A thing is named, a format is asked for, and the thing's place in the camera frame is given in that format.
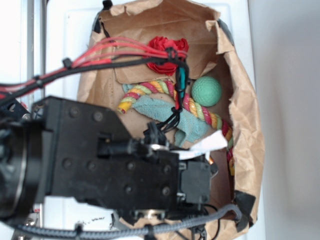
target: white wall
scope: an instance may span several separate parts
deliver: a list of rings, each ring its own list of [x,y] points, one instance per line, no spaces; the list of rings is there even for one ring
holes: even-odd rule
[[[320,1],[249,0],[267,240],[319,239]]]
[[[21,0],[0,7],[0,82],[21,81]],[[0,239],[11,239],[13,230],[0,222]]]

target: rope toy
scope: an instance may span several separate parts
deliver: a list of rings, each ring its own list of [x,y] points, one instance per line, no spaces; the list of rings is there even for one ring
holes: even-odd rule
[[[117,107],[117,111],[125,114],[132,107],[133,104],[143,95],[162,93],[170,95],[174,100],[177,97],[174,84],[170,80],[153,80],[149,82],[142,82],[131,88],[122,98]],[[230,170],[230,175],[235,175],[235,159],[233,156],[233,130],[228,123],[221,119],[218,114],[210,112],[206,107],[201,106],[195,102],[189,94],[185,93],[183,99],[183,107],[192,113],[198,119],[205,121],[214,129],[221,130],[223,136],[228,142],[227,146],[227,161]]]

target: white tissue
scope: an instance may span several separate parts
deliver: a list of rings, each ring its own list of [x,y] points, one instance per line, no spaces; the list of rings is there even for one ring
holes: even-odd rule
[[[179,160],[193,159],[197,156],[205,154],[205,158],[208,160],[211,151],[223,149],[228,146],[228,142],[222,134],[221,130],[207,136],[189,150],[174,150],[172,153],[179,154]]]

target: braided cable sleeve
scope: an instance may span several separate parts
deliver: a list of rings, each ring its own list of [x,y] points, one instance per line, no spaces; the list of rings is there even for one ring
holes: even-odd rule
[[[174,224],[155,225],[153,226],[153,232],[155,234],[163,234],[178,231],[181,229],[189,229],[195,226],[203,225],[210,221],[220,219],[229,211],[234,211],[236,215],[235,221],[240,220],[242,216],[240,209],[234,204],[227,204],[220,208],[217,212],[212,213],[210,215],[194,217],[191,219],[184,220],[183,222]],[[129,236],[143,236],[149,233],[149,229],[147,227],[128,229],[122,231],[82,231],[80,233],[77,233],[77,231],[75,230],[55,230],[25,225],[17,225],[15,226],[15,228],[28,235],[52,239],[74,239],[78,237],[78,239],[81,240],[106,240]]]

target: microfiber towel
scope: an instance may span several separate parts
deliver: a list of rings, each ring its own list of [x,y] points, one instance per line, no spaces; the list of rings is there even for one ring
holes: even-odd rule
[[[124,92],[127,92],[133,86],[123,84],[122,87]],[[153,99],[148,95],[143,95],[132,107],[140,114],[164,122],[172,115],[171,108],[174,107],[174,105],[163,100]],[[174,135],[175,145],[182,147],[185,141],[194,143],[196,140],[203,138],[209,126],[204,121],[196,118],[192,113],[183,109],[180,113],[180,122],[177,128],[178,131]]]

